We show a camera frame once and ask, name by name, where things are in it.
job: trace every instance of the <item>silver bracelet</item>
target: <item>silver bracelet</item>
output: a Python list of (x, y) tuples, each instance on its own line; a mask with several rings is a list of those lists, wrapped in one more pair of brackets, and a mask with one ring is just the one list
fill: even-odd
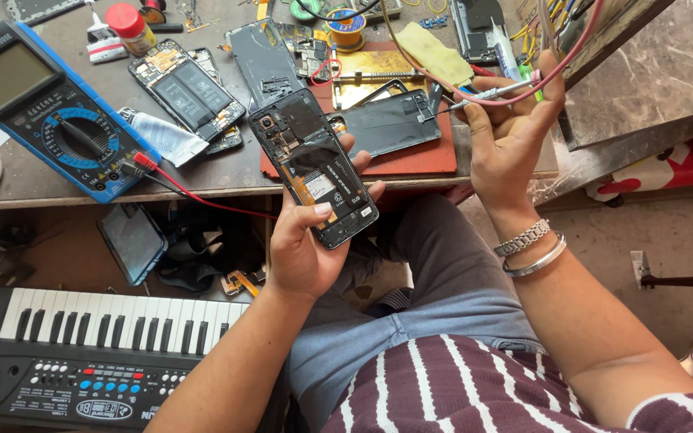
[(523, 277), (524, 275), (534, 273), (536, 271), (539, 271), (543, 267), (546, 267), (548, 264), (552, 263), (552, 261), (557, 259), (557, 257), (561, 255), (563, 250), (566, 249), (566, 237), (561, 232), (555, 232), (555, 234), (557, 234), (557, 243), (555, 243), (555, 246), (552, 248), (552, 251), (547, 253), (546, 256), (539, 259), (534, 264), (528, 265), (521, 269), (513, 270), (507, 267), (507, 262), (505, 261), (505, 265), (502, 267), (502, 269), (510, 277)]
[(496, 247), (494, 252), (498, 257), (510, 256), (538, 241), (539, 238), (547, 234), (548, 231), (550, 231), (550, 222), (547, 220), (539, 220), (527, 231)]

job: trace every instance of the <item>screwdriver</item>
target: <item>screwdriver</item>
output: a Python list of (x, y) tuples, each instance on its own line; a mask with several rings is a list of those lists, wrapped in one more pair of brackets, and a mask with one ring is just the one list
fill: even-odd
[[(499, 99), (502, 95), (508, 94), (509, 92), (512, 92), (514, 90), (522, 89), (526, 86), (531, 86), (531, 85), (536, 85), (541, 82), (541, 73), (539, 72), (538, 69), (535, 69), (534, 71), (531, 71), (531, 78), (521, 81), (519, 83), (515, 83), (512, 85), (508, 85), (507, 87), (494, 87), (493, 89), (488, 89), (485, 92), (478, 93), (476, 95), (472, 95), (472, 98), (475, 99), (481, 99), (484, 101), (493, 101), (495, 99)], [(458, 104), (454, 104), (450, 106), (449, 108), (439, 112), (440, 113), (448, 113), (449, 111), (454, 111), (456, 109), (463, 109), (465, 106), (467, 106), (470, 103), (470, 101), (467, 101), (466, 99)]]

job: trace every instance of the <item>person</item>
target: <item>person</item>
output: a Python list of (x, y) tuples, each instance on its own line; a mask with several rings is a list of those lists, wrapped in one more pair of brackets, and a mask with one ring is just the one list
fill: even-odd
[[(555, 65), (541, 54), (544, 74)], [(483, 90), (510, 83), (474, 80)], [(564, 98), (558, 76), (540, 103), (457, 113), (471, 130), (472, 184), (501, 242), (540, 220), (527, 185)], [(347, 151), (353, 143), (342, 138)], [(353, 161), (358, 172), (368, 162), (365, 152)], [(369, 193), (377, 200), (383, 189), (376, 182)], [(255, 431), (288, 353), (312, 431), (693, 431), (693, 379), (571, 251), (515, 277), (513, 290), (442, 196), (413, 204), (377, 246), (323, 248), (309, 227), (330, 213), (328, 204), (295, 206), (285, 192), (265, 287), (148, 432)], [(539, 261), (558, 239), (539, 237), (507, 257), (508, 269)], [(407, 310), (371, 318), (341, 293), (382, 258), (408, 262), (414, 289)]]

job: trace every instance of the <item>maroon striped shirt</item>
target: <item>maroon striped shirt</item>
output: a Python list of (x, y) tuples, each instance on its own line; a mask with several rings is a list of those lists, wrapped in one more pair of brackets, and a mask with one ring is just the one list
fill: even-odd
[(693, 432), (693, 394), (644, 401), (627, 426), (594, 425), (549, 357), (444, 334), (410, 340), (366, 362), (323, 431), (683, 433)]

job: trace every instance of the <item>fingernail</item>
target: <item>fingernail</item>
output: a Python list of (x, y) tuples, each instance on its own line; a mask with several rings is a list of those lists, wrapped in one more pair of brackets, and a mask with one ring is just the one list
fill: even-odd
[(330, 202), (322, 202), (314, 206), (314, 213), (320, 215), (321, 217), (324, 217), (325, 215), (330, 215), (332, 213)]

